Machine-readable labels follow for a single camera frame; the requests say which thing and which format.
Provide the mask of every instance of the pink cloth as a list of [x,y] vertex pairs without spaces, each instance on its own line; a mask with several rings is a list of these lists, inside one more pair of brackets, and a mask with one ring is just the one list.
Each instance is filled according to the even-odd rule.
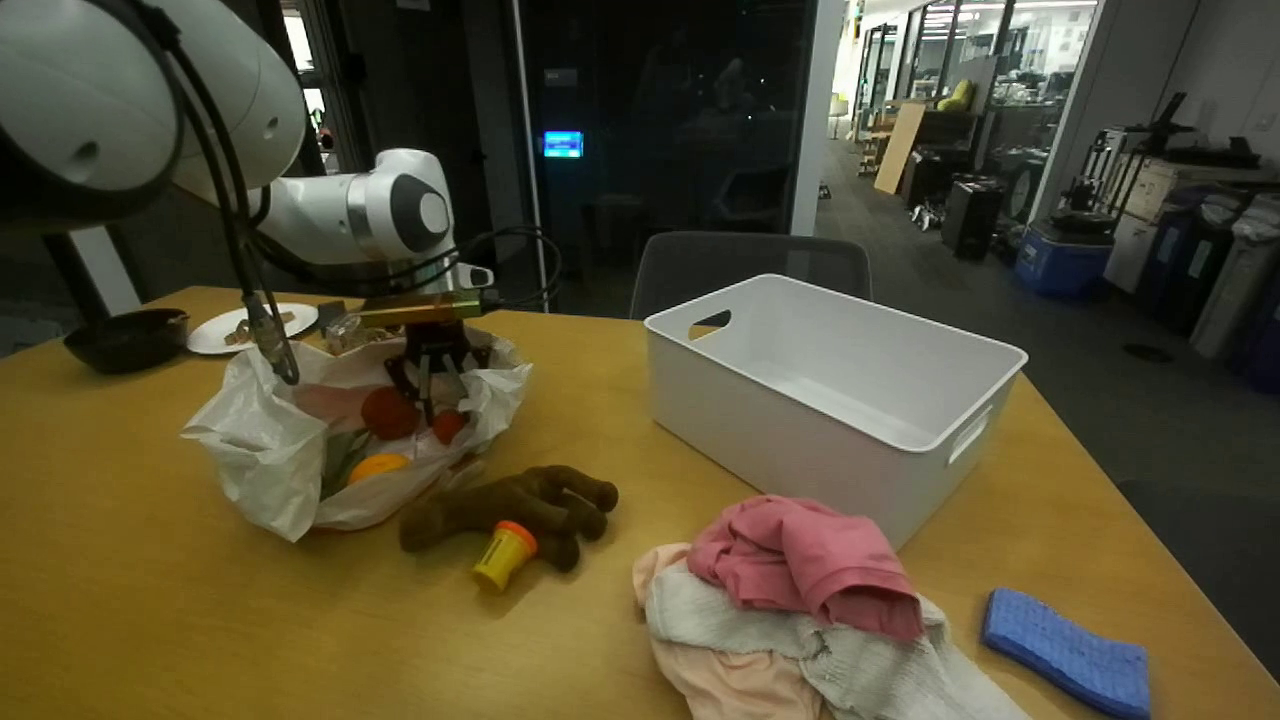
[[687,569],[743,607],[922,642],[922,599],[886,532],[794,496],[752,496],[702,532]]
[[[653,550],[633,569],[641,607],[647,604],[653,572],[681,566],[685,545]],[[827,704],[800,678],[800,665],[777,654],[714,654],[666,646],[647,636],[655,669],[685,696],[693,720],[827,720]]]

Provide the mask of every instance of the black chair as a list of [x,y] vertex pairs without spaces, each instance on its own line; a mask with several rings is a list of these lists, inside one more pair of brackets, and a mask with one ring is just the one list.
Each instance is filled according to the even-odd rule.
[[762,272],[795,276],[834,291],[869,298],[869,257],[850,241],[769,231],[659,231],[647,237],[633,316],[685,305]]

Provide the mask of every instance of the fabric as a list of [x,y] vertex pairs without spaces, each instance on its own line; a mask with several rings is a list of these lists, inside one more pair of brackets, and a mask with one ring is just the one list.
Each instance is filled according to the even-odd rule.
[[1037,598],[1013,588],[992,593],[986,646],[1047,678],[1082,704],[1120,720],[1154,717],[1148,654],[1093,636]]
[[963,654],[923,599],[923,642],[896,646],[844,625],[794,613],[752,613],[681,566],[681,550],[641,556],[646,622],[655,646],[718,648],[714,655],[777,654],[835,720],[1013,720],[1025,717]]
[[804,613],[894,642],[922,642],[922,599],[886,532],[794,496],[731,503],[687,569],[743,607]]
[[[633,569],[636,599],[647,616],[653,575],[685,566],[687,550],[670,545]],[[655,669],[685,696],[693,720],[825,720],[825,701],[800,678],[800,665],[782,654],[714,654],[647,636]]]

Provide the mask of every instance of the blue sponge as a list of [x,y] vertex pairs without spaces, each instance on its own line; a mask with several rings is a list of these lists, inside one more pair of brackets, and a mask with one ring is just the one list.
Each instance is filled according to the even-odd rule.
[[1154,717],[1144,648],[1093,636],[1025,593],[992,593],[986,646],[1117,720]]

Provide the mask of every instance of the screen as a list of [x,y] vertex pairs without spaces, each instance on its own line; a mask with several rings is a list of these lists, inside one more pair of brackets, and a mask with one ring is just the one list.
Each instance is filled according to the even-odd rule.
[[568,134],[568,127],[543,134],[543,161],[584,161],[584,151],[590,151],[584,134]]

